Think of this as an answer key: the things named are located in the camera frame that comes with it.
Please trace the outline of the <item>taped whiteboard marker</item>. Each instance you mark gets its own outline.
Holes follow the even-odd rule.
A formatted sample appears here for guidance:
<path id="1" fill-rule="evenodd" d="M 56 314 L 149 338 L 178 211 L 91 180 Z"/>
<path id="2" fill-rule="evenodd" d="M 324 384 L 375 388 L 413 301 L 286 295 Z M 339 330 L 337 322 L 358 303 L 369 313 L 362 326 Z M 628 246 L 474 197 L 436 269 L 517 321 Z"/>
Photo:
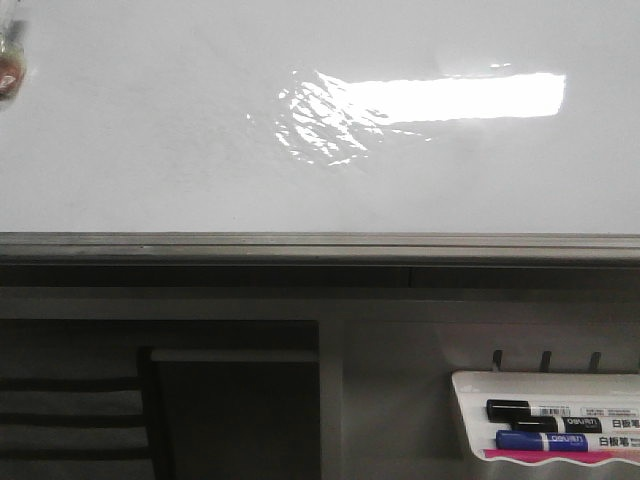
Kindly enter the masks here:
<path id="1" fill-rule="evenodd" d="M 1 110 L 16 100 L 27 72 L 23 47 L 25 23 L 11 20 L 1 29 Z"/>

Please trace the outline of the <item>upper black-capped whiteboard marker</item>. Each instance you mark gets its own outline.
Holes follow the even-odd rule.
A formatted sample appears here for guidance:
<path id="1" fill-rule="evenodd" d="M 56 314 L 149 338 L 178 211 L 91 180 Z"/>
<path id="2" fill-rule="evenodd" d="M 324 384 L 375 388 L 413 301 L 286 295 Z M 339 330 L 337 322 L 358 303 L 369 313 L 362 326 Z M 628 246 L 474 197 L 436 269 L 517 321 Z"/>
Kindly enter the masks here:
<path id="1" fill-rule="evenodd" d="M 486 401 L 487 416 L 491 422 L 508 422 L 535 416 L 560 417 L 638 417 L 638 403 L 579 402 L 552 400 Z"/>

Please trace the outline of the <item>black-capped whiteboard marker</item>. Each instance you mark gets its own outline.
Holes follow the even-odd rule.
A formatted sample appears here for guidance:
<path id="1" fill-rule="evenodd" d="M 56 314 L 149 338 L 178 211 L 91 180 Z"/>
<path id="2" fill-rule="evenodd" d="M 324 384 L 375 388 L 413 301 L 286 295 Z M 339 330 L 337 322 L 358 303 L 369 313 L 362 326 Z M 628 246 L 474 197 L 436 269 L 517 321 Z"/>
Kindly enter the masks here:
<path id="1" fill-rule="evenodd" d="M 559 417 L 536 416 L 516 419 L 513 430 L 539 433 L 638 433 L 636 417 Z"/>
<path id="2" fill-rule="evenodd" d="M 579 402 L 552 400 L 486 401 L 487 416 L 491 422 L 508 422 L 535 416 L 560 417 L 638 417 L 638 403 Z"/>

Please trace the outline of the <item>blue-capped whiteboard marker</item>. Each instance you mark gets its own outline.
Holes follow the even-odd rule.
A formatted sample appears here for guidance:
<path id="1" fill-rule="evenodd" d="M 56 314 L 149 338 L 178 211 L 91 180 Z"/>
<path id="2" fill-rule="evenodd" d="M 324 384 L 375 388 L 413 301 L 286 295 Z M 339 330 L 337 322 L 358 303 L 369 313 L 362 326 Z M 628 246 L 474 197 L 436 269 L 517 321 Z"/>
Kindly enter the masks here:
<path id="1" fill-rule="evenodd" d="M 496 432 L 496 446 L 499 449 L 526 451 L 638 453 L 639 436 L 499 430 Z"/>

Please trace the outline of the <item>lower black-capped whiteboard marker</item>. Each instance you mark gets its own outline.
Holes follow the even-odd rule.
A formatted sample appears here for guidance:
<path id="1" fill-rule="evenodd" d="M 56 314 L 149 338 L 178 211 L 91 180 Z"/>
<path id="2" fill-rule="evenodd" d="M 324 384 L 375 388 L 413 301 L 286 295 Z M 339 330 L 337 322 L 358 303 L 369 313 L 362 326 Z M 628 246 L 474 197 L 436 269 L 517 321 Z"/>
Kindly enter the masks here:
<path id="1" fill-rule="evenodd" d="M 536 416 L 516 419 L 513 430 L 539 433 L 638 433 L 636 417 L 559 417 Z"/>

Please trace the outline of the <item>pink-capped whiteboard marker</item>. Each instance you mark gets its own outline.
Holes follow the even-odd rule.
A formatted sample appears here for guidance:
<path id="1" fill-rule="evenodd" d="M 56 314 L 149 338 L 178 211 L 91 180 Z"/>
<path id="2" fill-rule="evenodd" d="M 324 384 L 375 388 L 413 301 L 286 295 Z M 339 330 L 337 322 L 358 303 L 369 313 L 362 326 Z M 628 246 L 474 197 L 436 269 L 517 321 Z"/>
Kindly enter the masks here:
<path id="1" fill-rule="evenodd" d="M 638 451 L 591 451 L 591 452 L 554 452 L 530 450 L 484 449 L 487 459 L 512 459 L 525 463 L 538 463 L 551 459 L 574 460 L 586 464 L 595 464 L 605 460 L 639 461 Z"/>

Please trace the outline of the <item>left black hook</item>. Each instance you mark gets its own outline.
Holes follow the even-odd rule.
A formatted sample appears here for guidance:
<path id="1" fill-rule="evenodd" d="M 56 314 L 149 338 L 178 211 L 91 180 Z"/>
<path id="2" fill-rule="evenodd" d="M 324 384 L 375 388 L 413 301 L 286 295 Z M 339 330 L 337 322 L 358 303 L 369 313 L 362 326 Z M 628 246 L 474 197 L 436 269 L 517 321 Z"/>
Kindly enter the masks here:
<path id="1" fill-rule="evenodd" d="M 502 370 L 502 357 L 503 351 L 501 349 L 497 349 L 493 352 L 491 363 L 492 372 L 500 372 Z"/>

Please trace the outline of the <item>black hook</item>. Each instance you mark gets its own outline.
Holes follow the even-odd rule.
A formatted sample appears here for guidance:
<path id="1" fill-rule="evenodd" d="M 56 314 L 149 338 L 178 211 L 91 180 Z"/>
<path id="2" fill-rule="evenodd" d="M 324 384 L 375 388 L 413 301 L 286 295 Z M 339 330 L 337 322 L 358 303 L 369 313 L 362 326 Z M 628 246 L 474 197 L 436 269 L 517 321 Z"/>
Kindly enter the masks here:
<path id="1" fill-rule="evenodd" d="M 491 363 L 492 372 L 500 372 L 502 370 L 502 357 L 503 351 L 501 349 L 497 349 L 493 352 Z"/>
<path id="2" fill-rule="evenodd" d="M 588 371 L 590 373 L 595 374 L 599 371 L 600 360 L 601 360 L 601 353 L 599 351 L 595 351 L 591 354 L 590 361 L 589 361 L 589 368 L 588 368 Z"/>
<path id="3" fill-rule="evenodd" d="M 541 373 L 547 373 L 550 370 L 552 352 L 549 350 L 543 351 L 539 364 L 539 371 Z"/>

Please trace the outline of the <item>white marker tray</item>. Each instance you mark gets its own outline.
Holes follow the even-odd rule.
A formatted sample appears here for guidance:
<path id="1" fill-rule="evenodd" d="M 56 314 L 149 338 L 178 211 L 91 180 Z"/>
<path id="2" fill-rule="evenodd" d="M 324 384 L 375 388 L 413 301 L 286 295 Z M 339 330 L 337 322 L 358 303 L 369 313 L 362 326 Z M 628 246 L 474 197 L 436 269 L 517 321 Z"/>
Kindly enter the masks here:
<path id="1" fill-rule="evenodd" d="M 491 422 L 486 401 L 552 400 L 639 404 L 637 374 L 551 374 L 456 372 L 452 375 L 459 436 L 471 479 L 637 479 L 639 461 L 605 460 L 586 464 L 567 459 L 525 463 L 487 459 L 499 449 L 496 432 L 511 423 Z"/>

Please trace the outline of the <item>middle black hook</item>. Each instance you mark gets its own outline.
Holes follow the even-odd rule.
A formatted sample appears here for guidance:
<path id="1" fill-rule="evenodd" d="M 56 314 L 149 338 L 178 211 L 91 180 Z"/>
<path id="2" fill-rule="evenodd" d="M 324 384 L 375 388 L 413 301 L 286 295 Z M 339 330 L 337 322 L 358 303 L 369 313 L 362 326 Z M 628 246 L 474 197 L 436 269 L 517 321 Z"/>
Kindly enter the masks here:
<path id="1" fill-rule="evenodd" d="M 543 351 L 539 364 L 539 371 L 541 373 L 547 373 L 550 370 L 552 352 L 549 350 Z"/>

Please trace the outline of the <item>right black hook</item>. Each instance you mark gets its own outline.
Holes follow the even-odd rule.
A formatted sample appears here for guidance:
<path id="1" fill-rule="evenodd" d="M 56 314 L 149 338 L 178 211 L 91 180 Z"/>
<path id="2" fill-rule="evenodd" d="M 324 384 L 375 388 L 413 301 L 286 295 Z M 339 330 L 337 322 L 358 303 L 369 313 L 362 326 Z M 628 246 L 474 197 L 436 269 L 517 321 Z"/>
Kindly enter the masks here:
<path id="1" fill-rule="evenodd" d="M 589 368 L 588 368 L 588 371 L 590 373 L 595 374 L 599 371 L 600 360 L 601 360 L 601 353 L 599 351 L 595 351 L 591 354 L 590 361 L 589 361 Z"/>

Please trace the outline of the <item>black slatted chair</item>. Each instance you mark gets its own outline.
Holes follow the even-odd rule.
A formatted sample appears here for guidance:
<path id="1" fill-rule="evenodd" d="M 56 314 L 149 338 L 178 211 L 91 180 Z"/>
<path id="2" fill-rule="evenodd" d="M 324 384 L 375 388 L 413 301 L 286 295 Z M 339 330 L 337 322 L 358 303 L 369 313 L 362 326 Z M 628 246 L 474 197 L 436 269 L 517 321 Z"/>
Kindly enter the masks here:
<path id="1" fill-rule="evenodd" d="M 173 479 L 150 348 L 44 349 L 1 366 L 4 479 Z"/>

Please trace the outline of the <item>white whiteboard with aluminium frame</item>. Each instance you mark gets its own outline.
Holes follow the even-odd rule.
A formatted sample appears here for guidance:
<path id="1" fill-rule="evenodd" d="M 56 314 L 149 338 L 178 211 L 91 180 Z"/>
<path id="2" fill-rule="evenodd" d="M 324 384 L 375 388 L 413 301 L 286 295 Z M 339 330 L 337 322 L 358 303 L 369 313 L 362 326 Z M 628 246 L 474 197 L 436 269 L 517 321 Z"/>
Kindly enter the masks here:
<path id="1" fill-rule="evenodd" d="M 635 1 L 23 1 L 1 259 L 636 280 Z"/>

